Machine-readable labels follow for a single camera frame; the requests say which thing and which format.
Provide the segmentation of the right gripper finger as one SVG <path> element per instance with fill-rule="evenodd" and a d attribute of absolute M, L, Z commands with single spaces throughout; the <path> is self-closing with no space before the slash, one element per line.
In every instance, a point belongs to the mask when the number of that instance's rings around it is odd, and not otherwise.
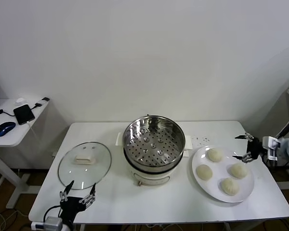
<path fill-rule="evenodd" d="M 244 154 L 243 156 L 233 155 L 235 159 L 242 161 L 243 163 L 249 163 L 252 161 L 251 152 Z"/>
<path fill-rule="evenodd" d="M 246 132 L 244 135 L 236 136 L 235 139 L 253 141 L 253 136 Z"/>

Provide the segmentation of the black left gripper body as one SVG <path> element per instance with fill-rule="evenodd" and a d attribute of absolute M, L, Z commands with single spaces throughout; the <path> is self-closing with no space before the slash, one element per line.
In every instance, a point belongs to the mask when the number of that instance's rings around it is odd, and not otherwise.
<path fill-rule="evenodd" d="M 63 223 L 73 223 L 76 215 L 86 209 L 86 205 L 80 202 L 80 197 L 67 197 L 67 200 L 60 203 L 62 212 L 60 218 Z"/>

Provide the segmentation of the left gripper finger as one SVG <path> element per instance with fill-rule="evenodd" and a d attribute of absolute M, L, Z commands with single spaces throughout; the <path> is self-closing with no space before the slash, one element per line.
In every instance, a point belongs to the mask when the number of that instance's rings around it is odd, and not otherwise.
<path fill-rule="evenodd" d="M 79 200 L 80 204 L 84 205 L 85 207 L 90 207 L 93 204 L 93 202 L 95 201 L 95 187 L 96 183 L 92 186 L 90 193 L 81 200 Z"/>
<path fill-rule="evenodd" d="M 67 201 L 67 195 L 68 193 L 70 192 L 70 190 L 72 189 L 72 186 L 74 184 L 74 181 L 72 180 L 66 187 L 63 191 L 60 191 L 60 201 L 63 202 L 63 201 Z"/>

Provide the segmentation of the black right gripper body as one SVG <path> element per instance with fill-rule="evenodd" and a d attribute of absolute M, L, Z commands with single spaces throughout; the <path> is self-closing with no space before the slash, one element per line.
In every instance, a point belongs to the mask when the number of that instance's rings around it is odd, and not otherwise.
<path fill-rule="evenodd" d="M 257 159 L 259 155 L 263 154 L 263 145 L 258 138 L 248 141 L 247 154 L 249 159 Z"/>

